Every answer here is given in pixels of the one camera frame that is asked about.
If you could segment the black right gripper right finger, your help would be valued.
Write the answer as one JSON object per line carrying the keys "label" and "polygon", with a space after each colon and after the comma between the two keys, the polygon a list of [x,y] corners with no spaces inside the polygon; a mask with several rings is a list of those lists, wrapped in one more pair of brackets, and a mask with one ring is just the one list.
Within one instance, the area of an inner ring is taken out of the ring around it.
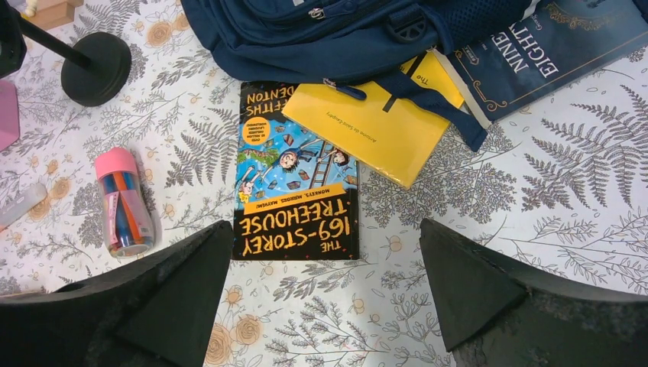
{"label": "black right gripper right finger", "polygon": [[429,219],[420,248],[459,366],[645,366],[647,298],[583,284]]}

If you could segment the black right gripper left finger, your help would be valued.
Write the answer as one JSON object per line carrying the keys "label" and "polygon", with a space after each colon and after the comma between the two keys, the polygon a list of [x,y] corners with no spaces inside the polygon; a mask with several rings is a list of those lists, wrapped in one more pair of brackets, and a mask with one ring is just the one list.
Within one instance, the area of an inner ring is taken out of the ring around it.
{"label": "black right gripper left finger", "polygon": [[234,233],[227,221],[104,274],[1,299],[3,366],[201,366]]}

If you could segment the dark blue hardcover book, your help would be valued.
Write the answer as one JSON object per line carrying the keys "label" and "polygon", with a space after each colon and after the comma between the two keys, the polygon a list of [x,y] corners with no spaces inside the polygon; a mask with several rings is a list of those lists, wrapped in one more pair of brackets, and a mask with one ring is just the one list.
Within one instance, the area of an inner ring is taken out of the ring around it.
{"label": "dark blue hardcover book", "polygon": [[645,1],[541,1],[528,18],[438,58],[488,127],[646,43]]}

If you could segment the navy blue backpack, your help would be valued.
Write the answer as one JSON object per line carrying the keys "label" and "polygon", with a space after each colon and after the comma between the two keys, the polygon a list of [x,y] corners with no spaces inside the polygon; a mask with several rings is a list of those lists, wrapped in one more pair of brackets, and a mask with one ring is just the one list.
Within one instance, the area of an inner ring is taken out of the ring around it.
{"label": "navy blue backpack", "polygon": [[363,100],[375,82],[393,97],[449,120],[477,151],[478,120],[400,67],[427,51],[443,54],[528,18],[535,1],[219,1],[186,0],[201,45],[241,81],[322,83]]}

